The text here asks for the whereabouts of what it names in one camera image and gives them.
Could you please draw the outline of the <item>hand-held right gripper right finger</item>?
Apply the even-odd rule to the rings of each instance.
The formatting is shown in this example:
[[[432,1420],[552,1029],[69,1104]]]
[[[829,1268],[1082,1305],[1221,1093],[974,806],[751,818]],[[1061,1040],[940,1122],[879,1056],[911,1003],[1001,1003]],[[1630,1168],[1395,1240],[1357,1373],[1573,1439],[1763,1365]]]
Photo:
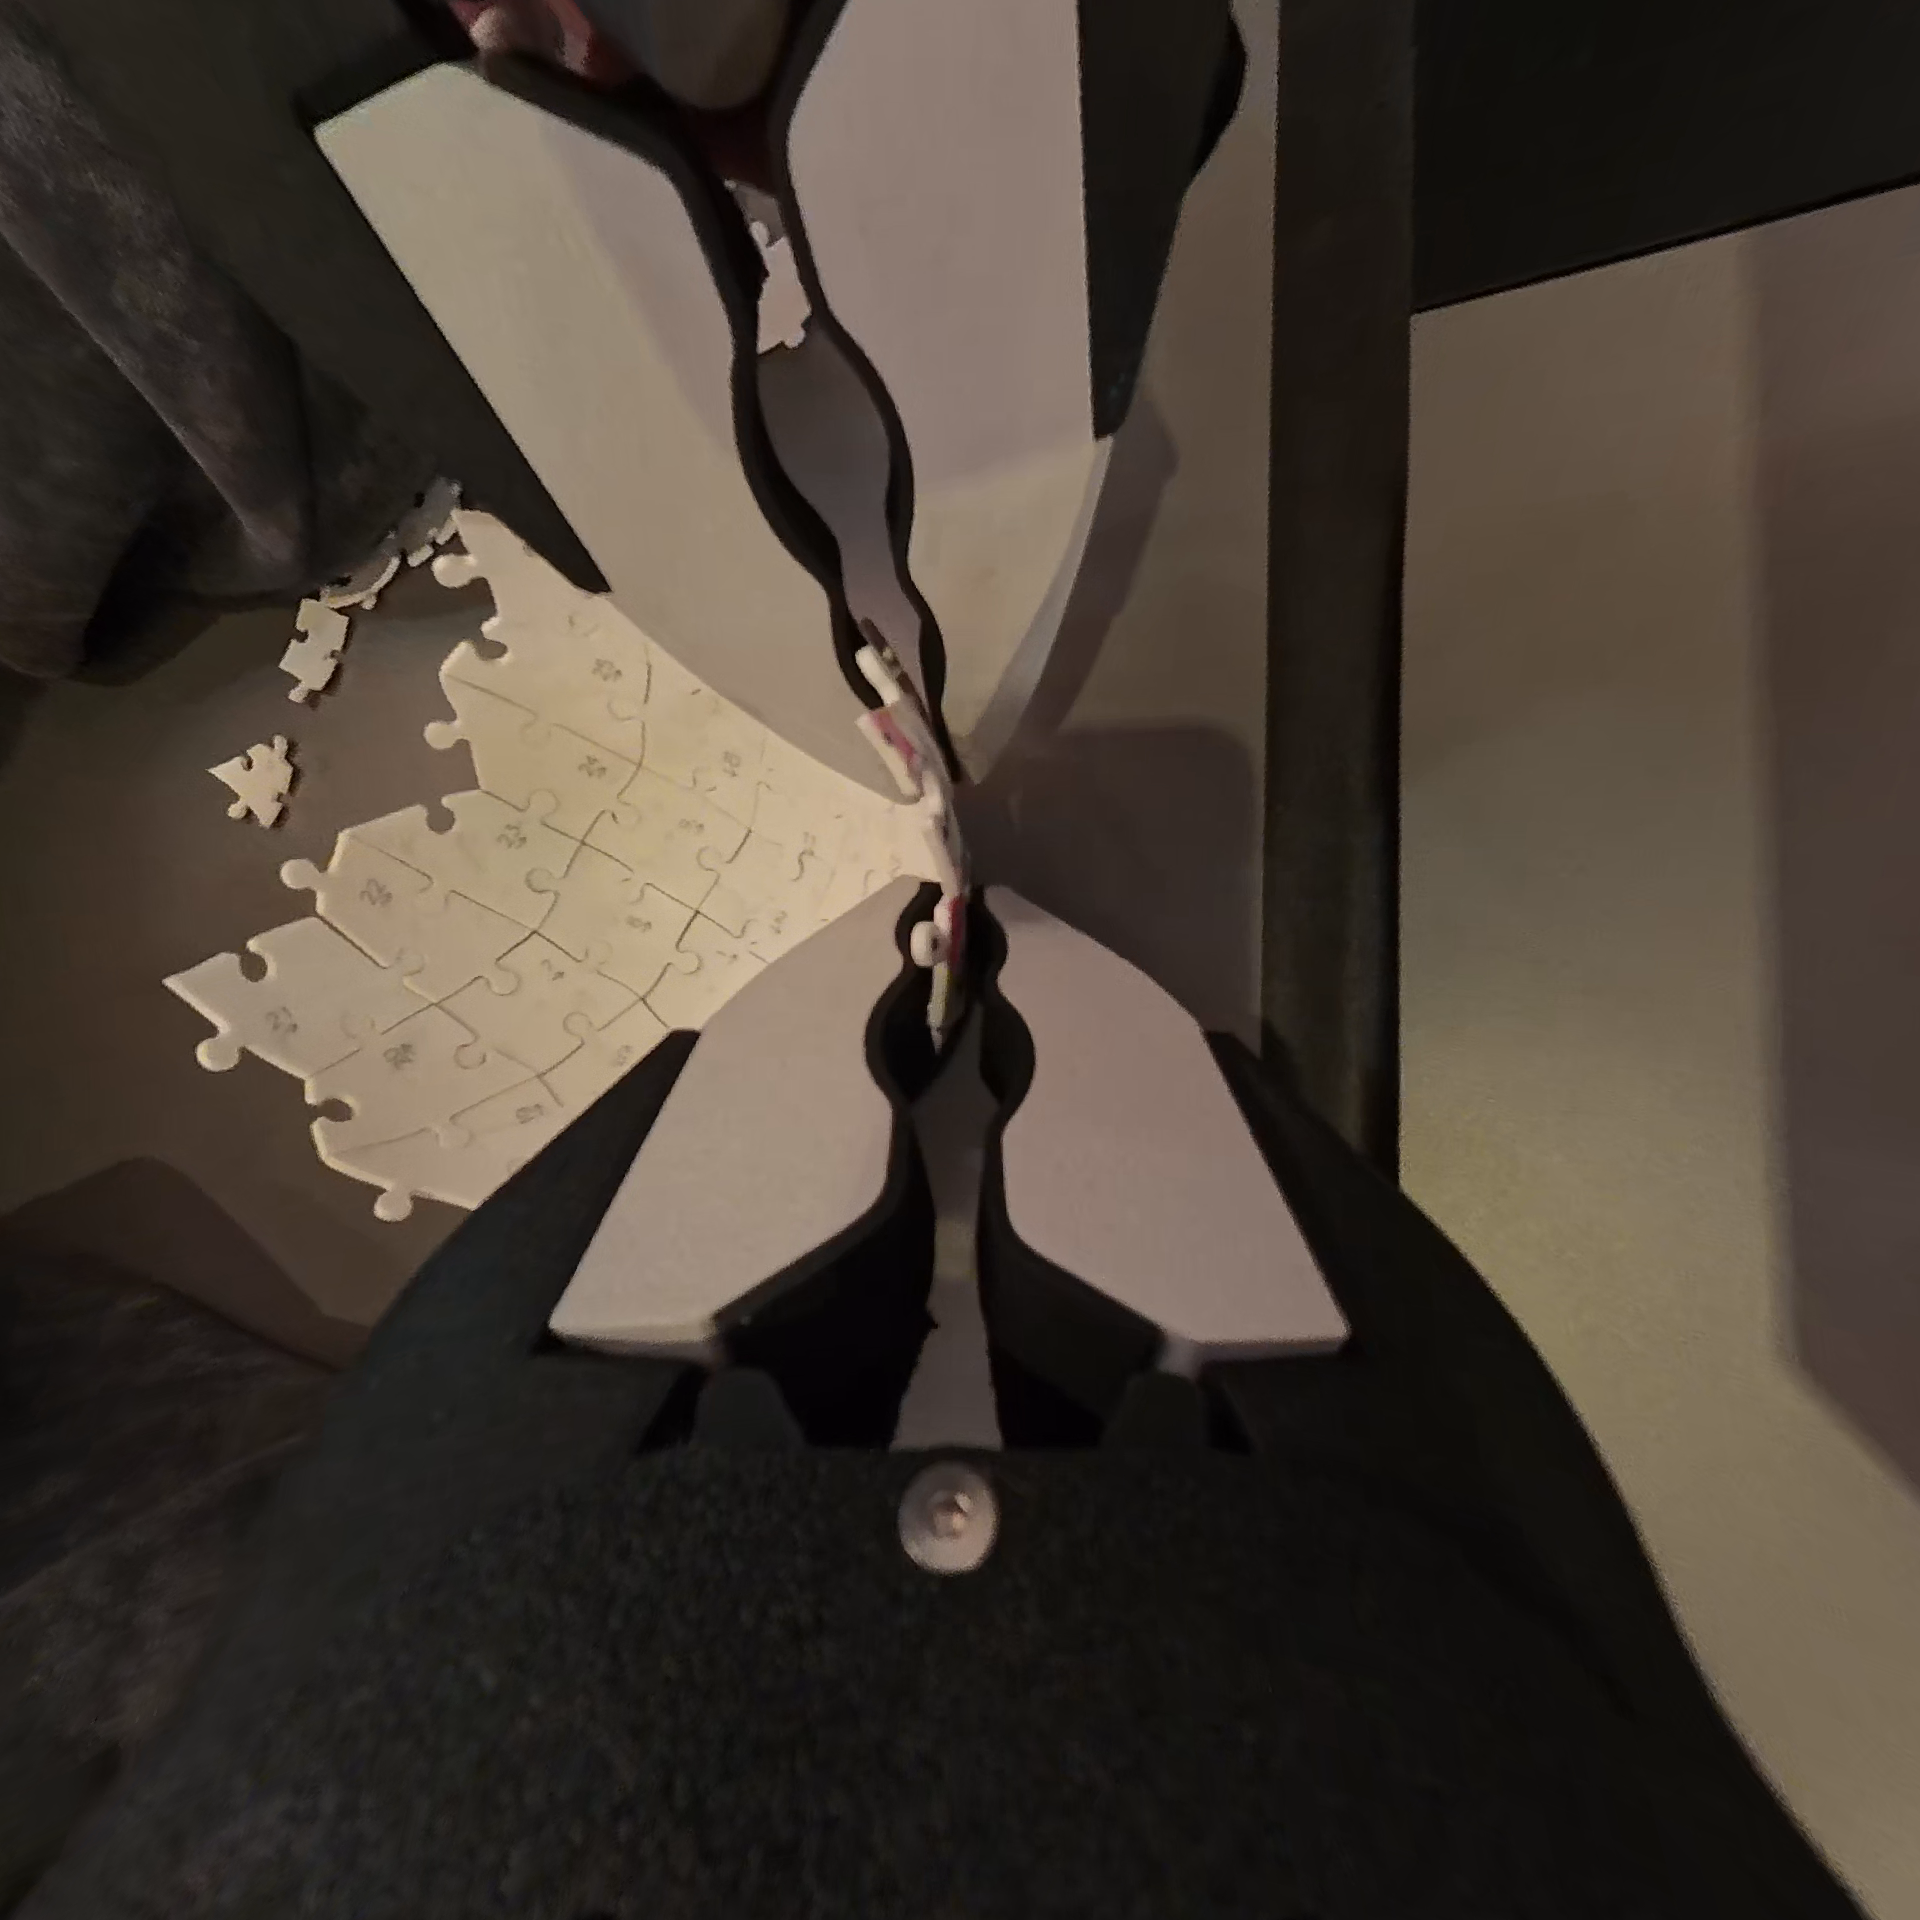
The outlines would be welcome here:
[[[1343,1356],[1351,1316],[1210,1029],[1102,940],[982,891],[982,1309],[1022,1373]]]

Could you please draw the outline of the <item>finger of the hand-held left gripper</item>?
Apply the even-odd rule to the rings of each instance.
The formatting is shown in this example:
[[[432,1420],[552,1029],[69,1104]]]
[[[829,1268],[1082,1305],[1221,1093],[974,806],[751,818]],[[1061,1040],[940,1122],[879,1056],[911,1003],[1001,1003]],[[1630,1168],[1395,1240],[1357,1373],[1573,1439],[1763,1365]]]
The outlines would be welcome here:
[[[884,427],[821,319],[762,356],[741,205],[668,127],[515,64],[432,64],[310,139],[602,597],[786,743],[898,801],[857,668],[864,630],[917,668]]]
[[[1183,220],[1183,6],[801,6],[771,98],[801,274],[879,394],[966,772],[1082,698],[1172,436],[1136,379]]]

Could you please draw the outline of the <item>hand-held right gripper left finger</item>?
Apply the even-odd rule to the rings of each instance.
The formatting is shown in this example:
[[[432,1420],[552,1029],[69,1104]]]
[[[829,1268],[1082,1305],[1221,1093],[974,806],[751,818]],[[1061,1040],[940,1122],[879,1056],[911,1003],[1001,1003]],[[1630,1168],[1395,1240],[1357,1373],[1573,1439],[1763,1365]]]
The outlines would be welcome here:
[[[911,931],[924,880],[879,885],[739,991],[691,1040],[552,1335],[677,1365],[879,1365],[924,1338],[933,1180],[917,1095],[940,1068]]]

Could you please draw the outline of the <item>partly built white puzzle ball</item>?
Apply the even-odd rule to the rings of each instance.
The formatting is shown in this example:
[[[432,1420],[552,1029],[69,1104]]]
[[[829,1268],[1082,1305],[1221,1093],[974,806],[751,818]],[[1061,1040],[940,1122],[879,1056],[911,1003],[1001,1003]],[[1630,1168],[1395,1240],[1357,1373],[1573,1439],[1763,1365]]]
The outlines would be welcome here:
[[[498,518],[453,511],[440,586],[492,608],[440,660],[432,753],[472,794],[347,825],[279,863],[310,908],[168,979],[196,1068],[258,1056],[310,1104],[310,1162],[375,1224],[483,1206],[668,1036],[890,880],[958,891],[924,801],[808,762],[677,668],[614,597]]]

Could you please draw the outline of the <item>white puzzle piece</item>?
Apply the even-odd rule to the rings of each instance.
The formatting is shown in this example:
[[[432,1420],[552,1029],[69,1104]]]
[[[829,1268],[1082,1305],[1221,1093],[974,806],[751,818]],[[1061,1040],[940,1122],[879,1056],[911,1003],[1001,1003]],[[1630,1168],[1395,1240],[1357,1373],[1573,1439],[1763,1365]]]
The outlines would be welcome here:
[[[786,205],[762,196],[751,184],[739,184],[730,196],[739,196],[751,251],[762,251],[751,343],[795,356],[795,343],[808,343],[808,281],[801,281],[801,251],[786,235]]]
[[[884,762],[890,794],[924,801],[950,775],[950,762],[933,743],[933,719],[924,719],[924,698],[917,698],[917,682],[898,671],[890,645],[867,617],[857,617],[857,645],[864,645],[857,668],[864,668],[864,682],[879,698],[864,716],[864,735]]]

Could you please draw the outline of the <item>person's left hand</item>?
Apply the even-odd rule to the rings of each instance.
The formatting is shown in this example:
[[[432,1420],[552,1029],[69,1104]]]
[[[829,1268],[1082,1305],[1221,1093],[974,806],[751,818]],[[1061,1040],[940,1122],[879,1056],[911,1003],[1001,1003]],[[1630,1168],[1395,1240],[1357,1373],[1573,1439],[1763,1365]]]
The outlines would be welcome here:
[[[678,109],[762,106],[795,32],[795,0],[444,0],[444,19],[474,56],[659,90]]]

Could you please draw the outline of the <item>person's dark clothing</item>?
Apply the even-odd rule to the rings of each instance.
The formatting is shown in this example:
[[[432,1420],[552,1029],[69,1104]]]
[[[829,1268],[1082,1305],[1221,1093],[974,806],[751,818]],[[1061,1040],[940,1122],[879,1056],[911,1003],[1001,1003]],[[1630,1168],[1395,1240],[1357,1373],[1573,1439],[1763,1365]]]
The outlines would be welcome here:
[[[301,98],[453,6],[5,6],[5,698],[352,570],[432,476],[591,546]],[[5,1240],[5,1913],[153,1740],[328,1365]]]

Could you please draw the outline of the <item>black mat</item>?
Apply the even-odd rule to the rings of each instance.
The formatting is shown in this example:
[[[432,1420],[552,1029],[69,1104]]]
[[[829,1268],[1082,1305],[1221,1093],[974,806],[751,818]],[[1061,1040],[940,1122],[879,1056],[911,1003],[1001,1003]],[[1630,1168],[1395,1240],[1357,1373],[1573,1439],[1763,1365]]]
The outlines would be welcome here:
[[[1413,6],[1417,310],[1914,184],[1914,0]]]

